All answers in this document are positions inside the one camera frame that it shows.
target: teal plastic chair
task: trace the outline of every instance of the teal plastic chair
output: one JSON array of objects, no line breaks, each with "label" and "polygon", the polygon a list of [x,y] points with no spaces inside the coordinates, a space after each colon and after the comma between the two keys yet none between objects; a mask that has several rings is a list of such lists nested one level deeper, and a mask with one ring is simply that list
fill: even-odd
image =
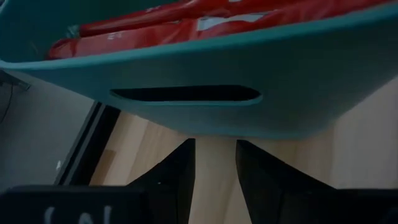
[{"label": "teal plastic chair", "polygon": [[321,21],[42,61],[66,26],[163,3],[6,0],[0,68],[184,133],[274,139],[324,128],[398,73],[396,2]]}]

